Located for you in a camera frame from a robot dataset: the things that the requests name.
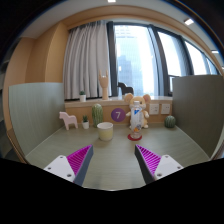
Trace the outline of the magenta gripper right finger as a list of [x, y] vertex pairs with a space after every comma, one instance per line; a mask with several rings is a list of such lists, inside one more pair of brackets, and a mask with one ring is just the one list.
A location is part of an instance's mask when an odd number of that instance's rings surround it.
[[135, 145], [135, 156], [146, 184], [159, 180], [183, 168], [171, 156], [160, 156], [140, 145]]

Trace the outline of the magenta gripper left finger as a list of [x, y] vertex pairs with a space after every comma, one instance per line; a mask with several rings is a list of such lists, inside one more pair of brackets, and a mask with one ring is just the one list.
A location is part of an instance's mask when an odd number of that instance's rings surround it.
[[68, 156], [59, 155], [44, 170], [82, 186], [93, 156], [93, 146], [85, 146]]

